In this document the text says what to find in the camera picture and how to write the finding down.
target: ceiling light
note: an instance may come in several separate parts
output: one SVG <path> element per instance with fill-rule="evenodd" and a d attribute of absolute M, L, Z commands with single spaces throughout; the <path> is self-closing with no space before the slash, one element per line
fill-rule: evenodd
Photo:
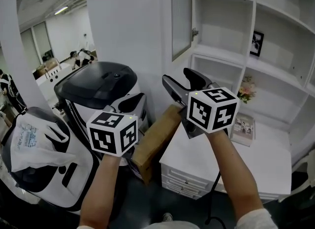
<path fill-rule="evenodd" d="M 62 11 L 66 10 L 67 8 L 68 8 L 68 6 L 63 7 L 62 9 L 58 10 L 58 11 L 55 13 L 55 15 L 61 13 Z"/>

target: shelving unit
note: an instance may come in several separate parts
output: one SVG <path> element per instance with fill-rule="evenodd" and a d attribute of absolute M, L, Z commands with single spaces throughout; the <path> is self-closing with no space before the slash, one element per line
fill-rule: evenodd
<path fill-rule="evenodd" d="M 315 104 L 310 104 L 315 97 L 315 0 L 195 0 L 194 5 L 199 35 L 191 67 L 235 93 L 243 77 L 251 75 L 256 97 L 242 103 L 240 111 L 256 119 L 260 139 L 273 137 L 275 146 L 294 157 L 315 126 L 315 119 L 306 120 L 306 112 L 315 116 Z M 264 34 L 259 57 L 250 54 L 254 30 Z M 299 131 L 303 123 L 308 123 L 306 132 Z"/>

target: bin lid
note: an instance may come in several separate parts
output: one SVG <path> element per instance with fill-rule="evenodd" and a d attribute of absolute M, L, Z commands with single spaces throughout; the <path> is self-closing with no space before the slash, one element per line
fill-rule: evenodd
<path fill-rule="evenodd" d="M 125 96 L 136 82 L 137 75 L 130 67 L 99 61 L 65 77 L 54 90 L 59 99 L 102 110 Z"/>

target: shoe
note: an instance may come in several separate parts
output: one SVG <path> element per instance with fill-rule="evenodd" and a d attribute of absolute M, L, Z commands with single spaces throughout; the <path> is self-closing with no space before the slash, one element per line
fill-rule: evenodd
<path fill-rule="evenodd" d="M 164 213 L 162 222 L 173 221 L 173 216 L 169 212 Z"/>

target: black and white cube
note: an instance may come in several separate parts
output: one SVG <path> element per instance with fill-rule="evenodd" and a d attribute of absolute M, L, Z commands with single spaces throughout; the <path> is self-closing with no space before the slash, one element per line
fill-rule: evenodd
<path fill-rule="evenodd" d="M 93 150 L 120 157 L 138 141 L 138 117 L 96 111 L 87 130 Z"/>
<path fill-rule="evenodd" d="M 234 124 L 239 105 L 239 98 L 225 87 L 191 92 L 187 119 L 207 133 L 219 131 Z"/>

